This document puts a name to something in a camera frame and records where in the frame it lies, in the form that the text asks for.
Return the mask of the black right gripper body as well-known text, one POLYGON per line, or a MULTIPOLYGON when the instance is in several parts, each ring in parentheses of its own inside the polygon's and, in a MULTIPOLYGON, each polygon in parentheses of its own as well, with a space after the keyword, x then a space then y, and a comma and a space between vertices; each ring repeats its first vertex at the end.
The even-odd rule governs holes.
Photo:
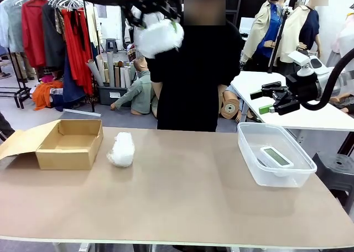
POLYGON ((286 86, 298 101, 313 101, 320 96, 317 74, 299 76, 297 73, 286 75, 286 86))

